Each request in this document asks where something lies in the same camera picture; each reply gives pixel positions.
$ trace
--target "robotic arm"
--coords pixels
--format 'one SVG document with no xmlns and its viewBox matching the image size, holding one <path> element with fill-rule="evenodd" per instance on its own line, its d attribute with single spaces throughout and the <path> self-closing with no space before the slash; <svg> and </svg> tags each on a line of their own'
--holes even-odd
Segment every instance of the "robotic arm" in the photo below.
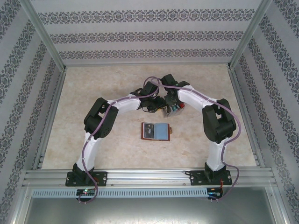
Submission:
<svg viewBox="0 0 299 224">
<path fill-rule="evenodd" d="M 208 139 L 211 141 L 209 148 L 209 157 L 205 163 L 205 176 L 208 180 L 212 180 L 226 170 L 226 166 L 221 161 L 221 151 L 223 145 L 233 135 L 236 129 L 235 120 L 231 114 L 208 100 L 200 97 L 192 92 L 194 89 L 189 83 L 183 81 L 178 83 L 171 74 L 164 76 L 161 82 L 165 86 L 184 87 L 184 89 L 165 88 L 167 96 L 161 98 L 160 96 L 151 96 L 146 98 L 134 98 L 140 96 L 147 96 L 154 93 L 158 86 L 152 82 L 147 82 L 144 88 L 140 88 L 128 95 L 128 99 L 104 100 L 97 99 L 91 110 L 84 119 L 85 124 L 85 143 L 88 141 L 90 135 L 95 131 L 102 120 L 99 113 L 106 112 L 110 104 L 109 112 L 98 132 L 92 136 L 85 147 L 84 163 L 89 173 L 93 172 L 94 160 L 99 149 L 100 143 L 111 131 L 115 118 L 118 114 L 122 114 L 132 110 L 147 108 L 148 112 L 156 112 L 165 106 L 174 106 L 181 103 L 187 103 L 198 111 L 203 113 L 204 131 Z M 230 109 L 229 103 L 225 99 L 217 101 L 217 103 L 224 105 Z M 89 177 L 84 171 L 82 163 L 82 156 L 73 166 L 73 173 L 86 184 L 90 181 Z"/>
</svg>

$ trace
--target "floor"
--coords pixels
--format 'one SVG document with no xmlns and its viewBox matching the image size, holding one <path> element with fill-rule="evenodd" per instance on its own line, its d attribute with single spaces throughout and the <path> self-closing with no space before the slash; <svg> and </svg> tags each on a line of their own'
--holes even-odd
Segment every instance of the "floor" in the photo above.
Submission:
<svg viewBox="0 0 299 224">
<path fill-rule="evenodd" d="M 67 70 L 42 169 L 72 168 L 84 143 L 84 117 L 97 98 L 124 97 L 142 87 L 147 77 L 163 77 L 169 73 L 177 81 L 185 80 L 211 98 L 229 101 L 232 111 L 240 118 L 242 134 L 228 145 L 226 162 L 237 166 L 256 166 L 224 64 L 138 65 Z M 159 95 L 164 96 L 166 92 L 161 90 Z M 169 123 L 173 129 L 171 140 L 142 140 L 141 122 Z M 138 110 L 116 118 L 111 133 L 102 141 L 95 168 L 203 167 L 208 148 L 202 115 L 191 106 L 187 105 L 180 115 L 166 119 L 161 111 L 145 113 Z"/>
</svg>

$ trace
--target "wall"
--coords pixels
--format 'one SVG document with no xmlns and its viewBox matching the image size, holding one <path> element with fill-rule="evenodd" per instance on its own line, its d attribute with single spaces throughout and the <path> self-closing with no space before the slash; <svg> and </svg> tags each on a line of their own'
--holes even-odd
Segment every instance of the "wall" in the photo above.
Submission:
<svg viewBox="0 0 299 224">
<path fill-rule="evenodd" d="M 299 223 L 299 1 L 274 0 L 235 73 L 291 223 Z"/>
<path fill-rule="evenodd" d="M 66 65 L 227 63 L 261 0 L 34 0 Z"/>
<path fill-rule="evenodd" d="M 17 0 L 0 2 L 0 224 L 31 169 L 60 71 Z"/>
</svg>

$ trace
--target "purple wire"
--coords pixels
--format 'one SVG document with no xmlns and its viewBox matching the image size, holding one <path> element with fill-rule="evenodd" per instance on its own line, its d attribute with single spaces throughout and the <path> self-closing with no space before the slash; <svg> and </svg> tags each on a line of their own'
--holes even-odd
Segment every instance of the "purple wire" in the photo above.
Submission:
<svg viewBox="0 0 299 224">
<path fill-rule="evenodd" d="M 87 204 L 87 203 L 92 202 L 92 201 L 97 197 L 97 195 L 98 195 L 98 191 L 99 191 L 99 187 L 98 187 L 97 182 L 96 182 L 95 179 L 90 175 L 90 173 L 88 172 L 88 170 L 87 170 L 87 168 L 86 168 L 86 165 L 85 165 L 85 162 L 84 162 L 84 151 L 85 151 L 86 146 L 87 146 L 88 142 L 90 141 L 90 139 L 91 139 L 91 138 L 98 132 L 98 130 L 99 130 L 100 127 L 102 126 L 102 124 L 103 124 L 103 122 L 104 122 L 104 120 L 105 120 L 105 118 L 106 118 L 106 116 L 107 116 L 107 114 L 108 114 L 110 108 L 111 108 L 112 105 L 115 104 L 116 102 L 119 102 L 119 101 L 122 101 L 122 100 L 125 100 L 125 99 L 140 99 L 140 98 L 151 97 L 151 96 L 155 95 L 155 94 L 158 92 L 158 90 L 159 90 L 159 86 L 158 86 L 158 88 L 157 88 L 152 94 L 149 94 L 149 95 L 146 95 L 146 96 L 141 96 L 141 97 L 123 97 L 123 98 L 120 98 L 120 99 L 115 100 L 114 102 L 112 102 L 112 103 L 108 106 L 108 108 L 107 108 L 107 110 L 106 110 L 106 112 L 105 112 L 105 114 L 104 114 L 104 116 L 103 116 L 101 122 L 99 123 L 99 125 L 97 126 L 97 128 L 94 130 L 94 132 L 88 137 L 88 139 L 87 139 L 87 141 L 85 142 L 85 144 L 84 144 L 84 146 L 83 146 L 83 149 L 82 149 L 81 157 L 82 157 L 82 164 L 83 164 L 84 170 L 85 170 L 85 172 L 87 173 L 87 175 L 89 176 L 89 178 L 93 181 L 93 183 L 94 183 L 94 185 L 95 185 L 95 189 L 96 189 L 96 193 L 94 194 L 93 198 L 91 198 L 91 199 L 90 199 L 89 201 L 87 201 L 87 202 L 84 202 L 84 204 Z M 80 200 L 80 199 L 81 199 L 81 196 L 82 196 L 82 195 L 79 195 L 79 198 L 78 198 L 79 203 L 82 203 L 82 202 L 83 202 L 83 201 Z"/>
<path fill-rule="evenodd" d="M 235 168 L 235 169 L 237 170 L 237 177 L 236 177 L 235 181 L 233 182 L 232 186 L 230 187 L 230 189 L 228 190 L 228 192 L 227 192 L 224 196 L 222 196 L 221 198 L 218 199 L 218 201 L 221 201 L 224 197 L 226 197 L 227 194 L 229 194 L 229 193 L 231 192 L 231 190 L 232 190 L 233 187 L 236 185 L 236 183 L 237 183 L 237 181 L 238 181 L 238 179 L 239 179 L 239 176 L 240 176 L 240 170 L 239 170 L 239 168 L 236 167 L 236 166 L 234 166 L 234 165 L 227 164 L 227 163 L 224 161 L 224 158 L 223 158 L 223 157 L 224 157 L 224 151 L 225 151 L 225 147 L 226 147 L 226 145 L 227 145 L 228 143 L 230 143 L 230 142 L 236 140 L 236 139 L 240 136 L 240 134 L 241 134 L 241 123 L 240 123 L 238 117 L 237 117 L 237 116 L 236 116 L 230 109 L 228 109 L 227 107 L 225 107 L 225 106 L 223 106 L 223 105 L 221 105 L 221 104 L 219 104 L 219 103 L 217 103 L 217 102 L 211 100 L 209 97 L 207 97 L 207 96 L 201 94 L 200 92 L 197 92 L 197 91 L 194 90 L 194 89 L 190 90 L 190 89 L 188 89 L 188 88 L 184 88 L 184 87 L 162 85 L 162 84 L 160 84 L 160 82 L 159 82 L 159 78 L 157 78 L 157 77 L 152 78 L 150 81 L 151 81 L 153 84 L 158 85 L 158 86 L 162 86 L 162 87 L 164 87 L 164 88 L 173 88 L 173 89 L 179 89 L 179 90 L 191 91 L 191 92 L 195 93 L 196 95 L 202 97 L 203 99 L 205 99 L 205 100 L 207 100 L 207 101 L 209 101 L 209 102 L 211 102 L 211 103 L 213 103 L 213 104 L 215 104 L 215 105 L 217 105 L 217 106 L 223 108 L 224 110 L 226 110 L 227 112 L 229 112 L 229 113 L 234 117 L 234 119 L 236 120 L 236 122 L 237 122 L 237 124 L 238 124 L 238 133 L 237 133 L 237 135 L 236 135 L 235 137 L 233 137 L 232 139 L 228 140 L 227 142 L 225 142 L 225 143 L 223 144 L 222 151 L 221 151 L 221 162 L 222 162 L 224 165 L 226 165 L 227 167 Z"/>
</svg>

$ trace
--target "purple cable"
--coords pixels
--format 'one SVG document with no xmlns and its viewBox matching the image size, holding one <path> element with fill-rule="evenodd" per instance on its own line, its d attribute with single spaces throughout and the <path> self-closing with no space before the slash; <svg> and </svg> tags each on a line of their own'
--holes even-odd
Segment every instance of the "purple cable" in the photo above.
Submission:
<svg viewBox="0 0 299 224">
<path fill-rule="evenodd" d="M 109 110 L 110 110 L 110 108 L 112 107 L 113 104 L 115 104 L 116 102 L 125 100 L 125 99 L 140 99 L 140 98 L 151 97 L 151 96 L 155 95 L 155 94 L 158 92 L 158 90 L 159 90 L 159 85 L 158 85 L 158 88 L 157 88 L 152 94 L 149 94 L 149 95 L 146 95 L 146 96 L 141 96 L 141 97 L 123 97 L 123 98 L 117 99 L 117 100 L 115 100 L 114 102 L 112 102 L 112 103 L 108 106 L 108 108 L 107 108 L 107 110 L 106 110 L 106 112 L 105 112 L 105 114 L 104 114 L 104 116 L 103 116 L 101 122 L 100 122 L 99 125 L 97 126 L 97 128 L 96 128 L 96 129 L 94 130 L 94 132 L 88 137 L 87 141 L 85 142 L 85 144 L 84 144 L 84 146 L 83 146 L 81 157 L 82 157 L 82 164 L 83 164 L 84 170 L 85 170 L 85 172 L 87 173 L 87 175 L 89 176 L 89 178 L 93 181 L 93 183 L 94 183 L 94 185 L 95 185 L 96 193 L 94 194 L 94 196 L 93 196 L 92 199 L 90 199 L 90 200 L 87 201 L 87 202 L 84 202 L 84 204 L 87 204 L 87 203 L 92 202 L 92 201 L 97 197 L 97 195 L 98 195 L 98 191 L 99 191 L 99 187 L 98 187 L 97 182 L 95 181 L 95 179 L 94 179 L 94 178 L 90 175 L 90 173 L 88 172 L 88 170 L 87 170 L 87 168 L 86 168 L 86 165 L 85 165 L 85 162 L 84 162 L 84 151 L 85 151 L 85 148 L 86 148 L 88 142 L 89 142 L 90 139 L 91 139 L 91 138 L 98 132 L 98 130 L 99 130 L 100 127 L 102 126 L 102 124 L 103 124 L 103 122 L 104 122 L 104 120 L 105 120 L 105 118 L 106 118 L 106 116 L 107 116 L 107 114 L 108 114 L 108 112 L 109 112 Z M 79 198 L 78 198 L 79 203 L 82 203 L 82 202 L 83 202 L 83 201 L 80 200 L 81 196 L 82 196 L 82 195 L 79 195 Z"/>
<path fill-rule="evenodd" d="M 157 86 L 162 86 L 162 87 L 164 87 L 164 88 L 173 88 L 173 89 L 186 90 L 186 91 L 193 92 L 193 93 L 195 93 L 196 95 L 202 97 L 203 99 L 209 101 L 210 103 L 213 103 L 213 104 L 215 104 L 215 105 L 217 105 L 217 106 L 223 108 L 224 110 L 226 110 L 227 112 L 229 112 L 229 113 L 234 117 L 234 119 L 237 121 L 237 124 L 238 124 L 238 133 L 237 133 L 237 135 L 236 135 L 235 137 L 233 137 L 232 139 L 228 140 L 227 142 L 225 142 L 225 143 L 223 144 L 222 151 L 221 151 L 221 162 L 222 162 L 224 165 L 226 165 L 227 167 L 235 168 L 235 169 L 237 170 L 237 177 L 236 177 L 235 181 L 233 182 L 232 186 L 230 187 L 230 189 L 228 190 L 228 192 L 227 192 L 224 196 L 222 196 L 221 198 L 218 199 L 218 201 L 221 201 L 227 194 L 230 193 L 230 191 L 231 191 L 231 190 L 233 189 L 233 187 L 236 185 L 236 183 L 237 183 L 237 181 L 238 181 L 238 179 L 239 179 L 239 176 L 240 176 L 240 170 L 239 170 L 238 167 L 233 166 L 233 165 L 230 165 L 230 164 L 227 164 L 226 162 L 223 161 L 223 160 L 224 160 L 223 156 L 224 156 L 224 151 L 225 151 L 225 147 L 226 147 L 226 145 L 227 145 L 228 143 L 230 143 L 230 142 L 236 140 L 236 139 L 240 136 L 240 134 L 241 134 L 241 123 L 240 123 L 238 117 L 237 117 L 237 116 L 236 116 L 230 109 L 228 109 L 227 107 L 225 107 L 225 106 L 223 106 L 223 105 L 221 105 L 221 104 L 219 104 L 219 103 L 217 103 L 217 102 L 211 100 L 209 97 L 207 97 L 207 96 L 201 94 L 200 92 L 198 92 L 198 91 L 196 91 L 196 90 L 194 90 L 194 89 L 190 90 L 190 89 L 188 89 L 188 88 L 184 88 L 184 87 L 162 85 L 162 84 L 160 84 L 160 82 L 159 82 L 159 78 L 157 78 L 157 77 L 153 77 L 150 81 L 151 81 L 153 84 L 155 84 L 155 85 L 157 85 Z"/>
</svg>

